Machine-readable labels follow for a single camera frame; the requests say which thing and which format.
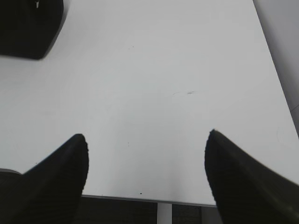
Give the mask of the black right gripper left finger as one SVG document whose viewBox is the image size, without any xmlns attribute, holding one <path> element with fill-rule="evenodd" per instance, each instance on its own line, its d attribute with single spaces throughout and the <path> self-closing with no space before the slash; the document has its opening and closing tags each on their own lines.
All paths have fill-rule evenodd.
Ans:
<svg viewBox="0 0 299 224">
<path fill-rule="evenodd" d="M 75 134 L 33 168 L 21 174 L 0 170 L 2 224 L 71 224 L 89 169 L 88 144 Z"/>
</svg>

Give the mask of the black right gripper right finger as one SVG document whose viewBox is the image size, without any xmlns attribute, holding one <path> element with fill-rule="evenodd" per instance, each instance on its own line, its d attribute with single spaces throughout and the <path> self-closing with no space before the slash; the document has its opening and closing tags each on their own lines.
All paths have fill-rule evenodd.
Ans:
<svg viewBox="0 0 299 224">
<path fill-rule="evenodd" d="M 206 142 L 204 166 L 223 223 L 299 222 L 299 186 L 215 129 Z"/>
</svg>

